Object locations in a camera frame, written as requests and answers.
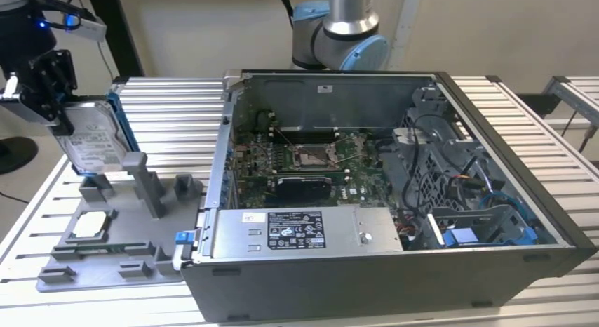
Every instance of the blue led light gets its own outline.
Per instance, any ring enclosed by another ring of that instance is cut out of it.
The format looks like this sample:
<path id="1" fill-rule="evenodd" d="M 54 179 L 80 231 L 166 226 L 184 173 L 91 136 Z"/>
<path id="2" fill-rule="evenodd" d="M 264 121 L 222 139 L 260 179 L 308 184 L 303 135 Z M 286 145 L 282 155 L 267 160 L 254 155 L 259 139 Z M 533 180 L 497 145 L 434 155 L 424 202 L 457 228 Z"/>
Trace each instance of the blue led light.
<path id="1" fill-rule="evenodd" d="M 67 15 L 67 26 L 74 27 L 75 25 L 78 25 L 78 17 Z"/>

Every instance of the black stand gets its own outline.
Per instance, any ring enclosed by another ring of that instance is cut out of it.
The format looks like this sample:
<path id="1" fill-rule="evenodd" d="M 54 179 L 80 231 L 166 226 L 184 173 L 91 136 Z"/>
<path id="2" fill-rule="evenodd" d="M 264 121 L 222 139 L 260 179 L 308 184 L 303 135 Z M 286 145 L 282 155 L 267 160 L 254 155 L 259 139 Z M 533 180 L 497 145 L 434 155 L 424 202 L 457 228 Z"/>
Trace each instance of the black stand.
<path id="1" fill-rule="evenodd" d="M 23 167 L 38 155 L 38 144 L 20 136 L 0 140 L 0 175 Z"/>

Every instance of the motherboard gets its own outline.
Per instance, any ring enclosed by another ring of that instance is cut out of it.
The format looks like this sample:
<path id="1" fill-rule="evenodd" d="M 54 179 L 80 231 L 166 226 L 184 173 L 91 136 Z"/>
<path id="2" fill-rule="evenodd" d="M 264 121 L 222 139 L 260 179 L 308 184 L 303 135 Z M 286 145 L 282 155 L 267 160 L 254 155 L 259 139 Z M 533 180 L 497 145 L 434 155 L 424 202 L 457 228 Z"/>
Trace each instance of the motherboard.
<path id="1" fill-rule="evenodd" d="M 395 208 L 396 195 L 366 131 L 242 133 L 235 144 L 240 208 Z"/>

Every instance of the gray bracket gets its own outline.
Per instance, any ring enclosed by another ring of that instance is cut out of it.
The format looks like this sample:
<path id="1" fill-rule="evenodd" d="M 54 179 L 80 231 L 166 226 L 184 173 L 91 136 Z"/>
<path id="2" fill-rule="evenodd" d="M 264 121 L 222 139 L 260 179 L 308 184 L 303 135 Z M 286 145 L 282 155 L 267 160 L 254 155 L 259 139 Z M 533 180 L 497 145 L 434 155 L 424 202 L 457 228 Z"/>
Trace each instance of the gray bracket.
<path id="1" fill-rule="evenodd" d="M 146 162 L 144 153 L 126 156 L 134 181 L 111 184 L 103 175 L 83 181 L 83 201 L 39 274 L 42 292 L 183 280 L 174 267 L 175 236 L 196 227 L 203 184 L 191 175 L 160 181 Z M 87 222 L 78 227 L 87 213 L 95 219 L 106 214 L 91 229 Z"/>

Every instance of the hard drive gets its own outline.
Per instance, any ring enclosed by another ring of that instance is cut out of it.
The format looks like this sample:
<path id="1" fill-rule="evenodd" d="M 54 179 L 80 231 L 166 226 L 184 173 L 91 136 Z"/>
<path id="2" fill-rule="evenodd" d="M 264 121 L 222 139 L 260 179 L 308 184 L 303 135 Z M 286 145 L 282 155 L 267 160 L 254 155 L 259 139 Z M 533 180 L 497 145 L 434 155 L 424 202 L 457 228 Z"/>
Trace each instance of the hard drive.
<path id="1" fill-rule="evenodd" d="M 127 119 L 103 100 L 72 102 L 64 112 L 74 134 L 56 140 L 79 175 L 96 175 L 123 169 L 128 152 L 139 150 Z"/>

